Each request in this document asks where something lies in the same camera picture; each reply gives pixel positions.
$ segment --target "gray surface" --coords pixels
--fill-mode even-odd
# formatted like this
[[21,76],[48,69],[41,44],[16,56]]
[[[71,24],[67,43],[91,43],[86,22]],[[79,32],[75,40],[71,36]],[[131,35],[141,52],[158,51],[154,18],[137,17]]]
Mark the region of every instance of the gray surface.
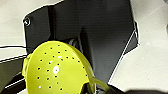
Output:
[[168,91],[168,5],[163,0],[131,0],[140,45],[126,54],[109,83],[123,91]]
[[23,58],[0,63],[0,92],[12,80],[12,78],[21,72]]

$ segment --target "colander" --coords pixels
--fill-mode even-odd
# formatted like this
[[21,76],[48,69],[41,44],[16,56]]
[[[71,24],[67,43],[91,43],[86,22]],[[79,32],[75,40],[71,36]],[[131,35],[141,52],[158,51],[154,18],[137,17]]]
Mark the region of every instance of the colander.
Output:
[[88,60],[80,51],[60,41],[39,45],[25,58],[22,75],[28,94],[81,94],[85,83],[89,83],[93,94],[96,84],[109,89],[94,77]]

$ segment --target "black object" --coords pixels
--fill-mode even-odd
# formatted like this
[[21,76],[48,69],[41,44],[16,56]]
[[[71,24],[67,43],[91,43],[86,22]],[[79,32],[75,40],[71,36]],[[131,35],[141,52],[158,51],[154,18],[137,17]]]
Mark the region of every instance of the black object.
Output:
[[164,0],[165,1],[165,3],[167,3],[168,4],[168,0]]
[[10,83],[8,83],[1,94],[17,94],[26,88],[24,77],[21,73],[17,74]]
[[115,86],[109,85],[110,89],[105,92],[105,94],[125,94],[120,89],[116,88]]
[[157,90],[130,90],[126,94],[168,94]]
[[80,94],[92,94],[89,83],[85,83],[82,87]]
[[27,18],[27,47],[75,39],[96,78],[106,83],[121,56],[138,44],[129,0],[65,0],[35,10]]
[[2,90],[4,90],[5,87],[12,81],[14,76],[16,76],[19,72],[21,72],[23,59],[25,57],[26,56],[19,56],[19,57],[14,57],[14,58],[0,61],[0,94],[2,93]]

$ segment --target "white surface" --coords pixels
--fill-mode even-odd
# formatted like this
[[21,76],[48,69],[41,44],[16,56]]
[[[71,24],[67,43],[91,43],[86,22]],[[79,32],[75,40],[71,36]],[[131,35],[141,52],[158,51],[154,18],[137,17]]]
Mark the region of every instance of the white surface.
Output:
[[[25,46],[22,20],[26,14],[59,0],[0,1],[0,46]],[[168,91],[168,4],[163,0],[131,0],[138,22],[140,46],[125,55],[110,83],[123,91]],[[26,54],[25,49],[0,49],[0,60]]]
[[123,91],[168,91],[168,4],[163,0],[131,0],[140,46],[120,62],[111,84]]

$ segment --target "yellow plastic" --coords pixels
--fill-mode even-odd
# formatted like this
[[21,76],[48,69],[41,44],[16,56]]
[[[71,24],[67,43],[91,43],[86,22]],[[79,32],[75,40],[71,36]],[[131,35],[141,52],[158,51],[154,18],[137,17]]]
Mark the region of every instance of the yellow plastic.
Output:
[[93,94],[95,84],[108,86],[94,78],[85,56],[76,48],[59,41],[48,41],[38,46],[24,60],[22,75],[28,94],[80,94],[85,83]]

